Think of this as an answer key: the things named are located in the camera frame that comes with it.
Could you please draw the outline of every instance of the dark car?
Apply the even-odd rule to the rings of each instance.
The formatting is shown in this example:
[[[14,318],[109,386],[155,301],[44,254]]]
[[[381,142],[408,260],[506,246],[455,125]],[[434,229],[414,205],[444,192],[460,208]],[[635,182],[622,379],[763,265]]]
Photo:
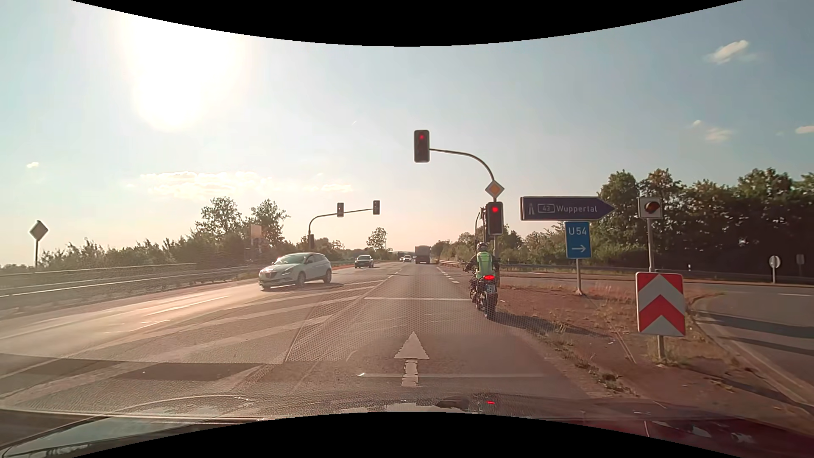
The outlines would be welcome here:
[[[358,269],[360,267],[372,267],[373,266],[373,258],[369,254],[362,254],[357,258],[357,260],[353,263],[353,268]]]

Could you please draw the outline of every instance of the sun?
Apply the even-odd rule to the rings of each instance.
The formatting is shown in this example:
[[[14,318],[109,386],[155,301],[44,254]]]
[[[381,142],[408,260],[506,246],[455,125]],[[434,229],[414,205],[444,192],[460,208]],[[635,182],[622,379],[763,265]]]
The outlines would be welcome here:
[[[245,37],[124,15],[120,43],[133,105],[157,130],[192,126],[222,101],[244,70]]]

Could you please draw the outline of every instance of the blue direction sign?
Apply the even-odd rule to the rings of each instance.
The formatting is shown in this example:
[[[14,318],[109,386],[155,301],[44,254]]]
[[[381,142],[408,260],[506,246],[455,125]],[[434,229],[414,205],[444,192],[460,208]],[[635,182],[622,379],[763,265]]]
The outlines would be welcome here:
[[[599,197],[520,197],[521,221],[596,221],[612,211]]]
[[[565,250],[568,259],[586,259],[591,257],[590,222],[565,222]]]

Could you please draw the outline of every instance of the car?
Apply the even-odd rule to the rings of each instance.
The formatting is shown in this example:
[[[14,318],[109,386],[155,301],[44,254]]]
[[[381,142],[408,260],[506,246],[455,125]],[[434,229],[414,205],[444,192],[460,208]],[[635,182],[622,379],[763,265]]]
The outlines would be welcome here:
[[[353,262],[354,269],[360,269],[362,267],[372,267],[373,266],[373,258],[369,254],[360,254],[356,261]]]
[[[301,287],[306,281],[322,280],[330,283],[330,261],[321,253],[291,253],[281,256],[271,266],[257,274],[257,283],[268,291],[273,286],[295,284]]]

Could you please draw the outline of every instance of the traffic signal housing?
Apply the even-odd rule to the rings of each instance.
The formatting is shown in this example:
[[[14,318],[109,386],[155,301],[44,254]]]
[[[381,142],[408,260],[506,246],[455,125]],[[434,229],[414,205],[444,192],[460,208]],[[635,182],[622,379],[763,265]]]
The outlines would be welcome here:
[[[486,204],[486,234],[488,236],[503,235],[503,202]]]
[[[413,133],[413,160],[416,162],[430,161],[429,130],[416,130]]]

